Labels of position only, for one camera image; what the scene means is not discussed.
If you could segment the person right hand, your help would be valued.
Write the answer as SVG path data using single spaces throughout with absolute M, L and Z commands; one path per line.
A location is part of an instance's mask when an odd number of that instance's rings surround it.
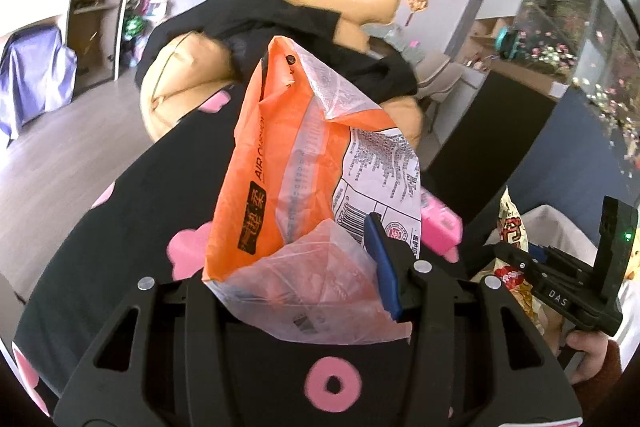
M 590 381 L 600 374 L 605 379 L 617 379 L 622 375 L 620 348 L 605 333 L 573 331 L 567 335 L 566 345 L 584 354 L 570 376 L 573 385 Z

